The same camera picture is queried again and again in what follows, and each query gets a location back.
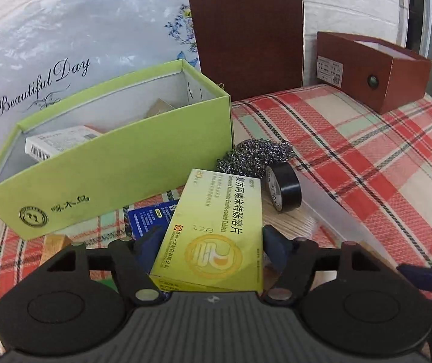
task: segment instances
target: circular pad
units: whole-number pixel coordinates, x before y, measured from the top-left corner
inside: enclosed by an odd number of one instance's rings
[[[45,293],[31,300],[28,313],[43,323],[65,323],[75,319],[84,309],[83,299],[71,292]]]
[[[417,289],[369,271],[315,288],[302,301],[302,317],[325,342],[368,357],[408,352],[432,328],[432,307]]]
[[[6,348],[35,356],[70,355],[119,330],[125,319],[120,295],[66,273],[20,283],[0,300],[0,338]]]

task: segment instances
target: blue card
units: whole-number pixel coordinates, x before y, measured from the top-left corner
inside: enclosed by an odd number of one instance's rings
[[[179,199],[130,210],[128,219],[130,220],[134,239],[140,239],[153,225],[161,225],[164,229],[167,229],[176,210],[177,202],[179,202]]]

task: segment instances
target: screw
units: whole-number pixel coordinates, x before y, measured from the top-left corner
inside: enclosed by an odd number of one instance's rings
[[[154,289],[141,289],[135,293],[135,297],[142,302],[151,302],[159,297],[159,292]]]
[[[285,288],[272,288],[268,291],[268,297],[273,300],[285,301],[292,297],[292,292]]]

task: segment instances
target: yellow medicine box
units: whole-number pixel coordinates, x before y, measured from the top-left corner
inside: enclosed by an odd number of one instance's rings
[[[163,291],[263,291],[257,178],[193,169],[151,271]]]

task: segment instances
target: gold logo on box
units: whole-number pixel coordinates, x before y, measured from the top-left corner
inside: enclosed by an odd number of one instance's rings
[[[225,236],[203,235],[188,244],[185,261],[191,270],[204,278],[225,278],[241,266],[239,247]]]

